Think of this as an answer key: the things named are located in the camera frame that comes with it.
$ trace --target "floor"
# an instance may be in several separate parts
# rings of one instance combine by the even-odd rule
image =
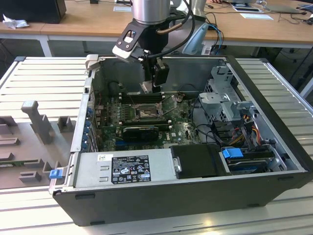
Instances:
[[[2,77],[16,56],[44,56],[40,43],[36,40],[4,39],[2,43],[8,50],[3,45],[0,45],[0,77]],[[82,42],[79,41],[51,41],[49,44],[54,55],[60,57],[84,57],[88,54],[112,55],[114,45],[113,42],[87,42],[89,52],[85,53]],[[231,54],[237,58],[250,58],[253,49],[253,47],[227,46],[222,50],[222,54]],[[295,49],[294,53],[290,53],[289,48],[284,48],[272,65],[286,79],[289,79],[308,51],[309,49]],[[294,76],[291,81],[293,86],[297,83],[299,77],[306,72],[312,61],[313,53],[310,54]],[[313,94],[308,96],[307,100],[313,104]]]

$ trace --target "white label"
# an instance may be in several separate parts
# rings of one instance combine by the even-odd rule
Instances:
[[[142,175],[138,175],[138,178],[149,178],[150,174],[142,174]]]
[[[13,167],[12,164],[3,164],[3,165],[0,165],[0,167]]]
[[[112,157],[113,157],[113,154],[98,154],[98,162],[110,161]]]

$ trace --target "motherboard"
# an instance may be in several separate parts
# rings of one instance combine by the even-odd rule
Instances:
[[[201,143],[190,119],[192,99],[179,94],[120,95],[99,107],[102,151],[169,148]]]

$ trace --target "laptop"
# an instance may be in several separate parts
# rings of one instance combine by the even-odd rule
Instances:
[[[272,5],[272,4],[267,4],[264,6],[264,8],[267,11],[271,12],[281,12],[281,13],[299,13],[299,10],[294,9],[290,6],[283,6],[283,5]]]

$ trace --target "white tissue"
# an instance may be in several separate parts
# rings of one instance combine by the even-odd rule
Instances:
[[[2,23],[4,23],[5,26],[7,26],[8,28],[16,29],[29,26],[25,20],[13,20],[7,18],[5,15],[3,15],[3,18],[4,20],[2,21]]]

